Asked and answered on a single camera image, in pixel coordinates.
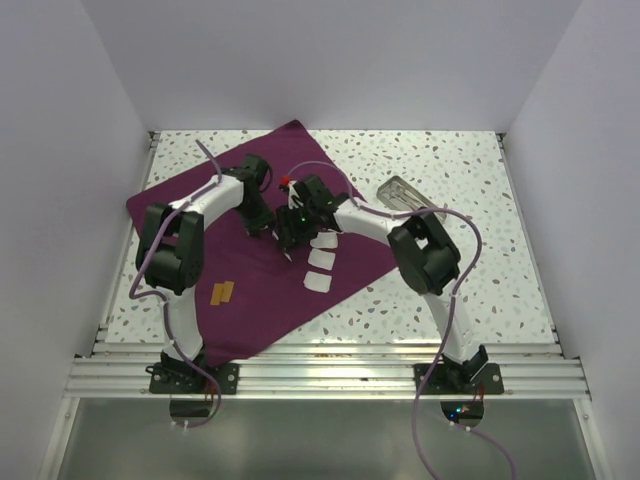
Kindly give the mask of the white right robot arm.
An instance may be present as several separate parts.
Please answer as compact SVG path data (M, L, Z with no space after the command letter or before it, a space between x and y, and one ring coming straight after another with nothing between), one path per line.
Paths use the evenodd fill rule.
M460 269L461 253L436 207L404 213L377 210L346 193L332 194L314 174L302 180L285 177L280 189L288 200L276 209L275 236L284 253L322 231L356 234L389 247L401 278L424 298L441 336L436 378L461 393L480 382L488 354L472 333L468 314L457 305L460 284L470 271Z

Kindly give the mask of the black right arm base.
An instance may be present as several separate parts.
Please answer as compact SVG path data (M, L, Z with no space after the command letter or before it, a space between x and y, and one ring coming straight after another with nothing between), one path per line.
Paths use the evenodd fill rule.
M475 375L468 377L451 363L436 364L424 387L421 382L431 367L430 363L413 365L413 380L421 395L501 395L505 392L502 373L496 363L485 364Z

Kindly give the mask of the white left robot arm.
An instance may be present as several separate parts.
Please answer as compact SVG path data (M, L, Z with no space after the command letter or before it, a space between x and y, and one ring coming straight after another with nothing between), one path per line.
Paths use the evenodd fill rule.
M251 237L276 222L263 198L273 179L266 160L247 155L236 167L214 168L211 179L194 192L147 207L132 286L144 281L151 288L149 293L159 297L165 334L160 362L175 365L172 379L189 393L201 390L208 379L207 367L196 360L203 350L195 286L205 266L205 230L229 211L239 214Z

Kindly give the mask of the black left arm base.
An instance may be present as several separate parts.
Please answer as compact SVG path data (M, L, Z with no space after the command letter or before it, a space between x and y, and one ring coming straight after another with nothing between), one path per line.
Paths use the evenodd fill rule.
M195 370L182 360L176 360L164 352L160 361L145 368L150 375L149 392L152 394L214 394L234 395L240 378L240 366L226 363L218 367L206 364L204 354L195 360Z

